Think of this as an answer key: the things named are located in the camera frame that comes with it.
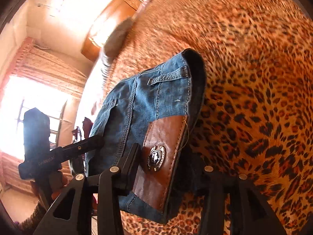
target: metal screw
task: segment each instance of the metal screw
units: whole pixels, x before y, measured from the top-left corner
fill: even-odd
[[[75,176],[75,179],[76,180],[82,180],[84,178],[84,175],[83,174],[77,174],[76,176]]]
[[[205,167],[204,167],[204,170],[205,170],[206,172],[212,172],[212,171],[213,171],[213,167],[212,167],[212,166],[205,166]]]
[[[244,173],[240,173],[239,174],[239,178],[242,179],[242,180],[246,180],[248,178],[248,176]]]
[[[115,173],[115,172],[118,172],[118,171],[119,171],[119,167],[117,167],[117,166],[112,166],[112,167],[110,168],[110,172]]]

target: stitching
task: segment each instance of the stitching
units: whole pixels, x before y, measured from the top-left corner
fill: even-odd
[[[131,204],[134,202],[134,200],[137,198],[137,196],[135,195],[134,198],[132,199],[132,201],[128,204],[127,206],[127,210],[129,211]]]
[[[177,76],[174,76],[174,77],[171,77],[171,78],[167,78],[166,76],[162,76],[161,78],[156,78],[154,79],[152,82],[151,82],[151,85],[157,83],[157,82],[161,82],[161,81],[164,81],[164,80],[171,80],[171,79],[175,79],[175,78],[179,78],[179,77],[186,77],[188,76],[188,74],[180,74],[180,75],[177,75]]]
[[[161,69],[161,75],[163,74],[163,69],[164,69],[164,64],[162,66]],[[156,119],[159,119],[159,107],[158,107],[158,102],[159,102],[159,98],[160,98],[160,91],[161,91],[161,85],[158,85],[157,91],[156,91],[156,105],[155,105],[155,110],[156,110]]]
[[[128,108],[127,108],[127,120],[126,120],[126,124],[124,127],[123,136],[122,136],[121,141],[120,141],[119,150],[118,150],[117,156],[115,158],[114,165],[116,165],[118,163],[118,159],[123,155],[123,152],[125,149],[125,145],[126,145],[125,139],[128,136],[128,133],[130,130],[130,121],[131,121],[131,117],[132,117],[131,115],[132,115],[132,109],[133,109],[133,104],[134,104],[134,96],[135,96],[136,88],[137,88],[137,79],[134,80],[133,90],[132,90],[132,93],[130,95],[130,101],[129,101]]]
[[[149,123],[149,129],[148,129],[148,131],[147,131],[145,140],[144,140],[144,142],[143,142],[143,146],[145,146],[145,144],[146,144],[146,140],[147,140],[147,138],[148,138],[148,134],[149,134],[149,131],[150,131],[151,127],[152,127],[152,122]]]
[[[160,88],[161,88],[161,84],[158,86],[157,92],[156,92],[156,119],[159,119],[158,102],[159,102],[159,98],[160,98]]]
[[[167,73],[167,74],[165,74],[165,75],[163,75],[163,76],[164,76],[164,77],[165,77],[165,76],[170,76],[170,75],[172,75],[172,74],[176,74],[177,72],[187,72],[185,67],[180,67],[179,69],[177,69],[177,70],[175,70],[175,71],[173,71],[173,72]]]
[[[147,74],[150,74],[150,73],[153,73],[153,72],[158,72],[160,70],[162,70],[162,69],[158,69],[158,70],[155,70],[155,71],[149,71],[147,73],[141,73],[141,75],[147,75]]]
[[[185,115],[187,115],[187,103],[189,102],[189,95],[190,95],[190,78],[188,78],[187,101],[185,102]]]
[[[130,77],[130,78],[128,78],[128,79],[120,80],[119,83],[121,83],[121,82],[127,82],[127,81],[129,81],[129,80],[133,80],[135,76],[136,76],[136,75],[134,75],[134,76],[132,76],[132,77]]]
[[[113,107],[115,106],[115,104],[114,104],[114,103],[116,103],[115,101],[116,101],[116,99],[113,99],[111,102],[106,103],[106,105],[103,105],[103,106],[102,106],[102,108],[104,108],[104,107],[107,107],[107,106],[110,105],[110,106],[108,107],[107,111],[105,112],[105,117],[104,117],[104,119],[102,120],[101,125],[100,125],[100,126],[98,127],[98,129],[96,130],[95,134],[98,134],[98,132],[100,131],[100,129],[101,129],[101,127],[102,127],[104,121],[106,120],[106,117],[108,116],[108,113],[110,113],[110,112],[111,112],[111,109],[113,109]]]
[[[169,180],[169,178],[170,178],[171,170],[172,170],[172,168],[173,168],[173,162],[174,162],[175,157],[176,157],[176,154],[177,154],[177,147],[178,147],[178,144],[179,144],[179,139],[180,139],[181,136],[182,136],[182,132],[183,132],[183,128],[184,128],[184,121],[185,121],[185,120],[184,120],[184,118],[183,118],[182,126],[181,126],[180,132],[179,132],[179,137],[178,137],[178,139],[177,139],[177,143],[176,143],[176,146],[175,146],[175,152],[174,152],[173,160],[172,160],[172,162],[171,162],[171,168],[169,169],[169,172],[168,172],[168,175],[167,175],[167,178],[166,178],[166,183],[167,183],[167,184],[168,184],[168,182],[169,182],[168,180]],[[162,200],[161,200],[161,203],[160,203],[159,208],[161,208],[162,205],[164,204],[164,196],[165,196],[165,193],[166,193],[166,188],[164,188],[164,193],[163,193]]]

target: black clamp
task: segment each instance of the black clamp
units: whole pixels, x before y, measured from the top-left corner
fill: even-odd
[[[231,235],[286,235],[266,198],[245,174],[225,175],[206,166],[206,184],[199,235],[223,235],[225,198],[230,195]]]

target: wall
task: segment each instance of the wall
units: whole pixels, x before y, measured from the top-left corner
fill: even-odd
[[[68,65],[71,65],[74,68],[78,69],[86,77],[88,77],[88,75],[90,74],[92,66],[90,66],[89,63],[85,64],[83,62],[80,62],[75,57],[72,57],[72,56],[66,55],[64,53],[51,50],[51,49],[46,49],[45,51],[50,53],[51,55],[54,55],[57,58],[61,59],[63,62],[67,63]]]
[[[3,193],[3,191],[4,191],[4,185],[5,185],[5,183],[0,181],[0,197],[1,197],[2,193]]]
[[[71,97],[66,102],[58,141],[58,144],[61,147],[71,144],[72,142],[72,130],[74,130],[79,102],[80,100]]]
[[[38,198],[9,189],[1,194],[1,201],[13,221],[23,222],[33,213]]]
[[[0,82],[16,51],[26,38],[29,1],[26,1],[0,34]]]
[[[81,49],[94,20],[110,1],[30,0],[27,35],[42,47],[76,59],[81,63],[77,68],[87,67],[85,72],[90,72],[93,63]]]
[[[101,59],[98,59],[89,78],[87,79],[81,98],[82,105],[79,105],[77,110],[77,119],[75,123],[75,127],[78,126],[81,130],[83,129],[83,120],[85,117],[94,122],[99,110],[101,109],[103,99],[102,67],[103,63],[101,62]]]
[[[32,188],[29,180],[22,180],[19,176],[18,165],[22,162],[7,153],[1,152],[1,168],[3,169],[2,179],[4,180],[4,187],[7,185],[13,186],[18,190],[32,194]]]

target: brown leather patch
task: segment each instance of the brown leather patch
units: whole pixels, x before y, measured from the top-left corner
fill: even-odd
[[[176,169],[186,123],[187,116],[171,116],[150,122],[143,143],[133,192],[151,207],[162,212]],[[147,165],[150,151],[154,146],[163,146],[166,152],[159,171],[149,169]]]

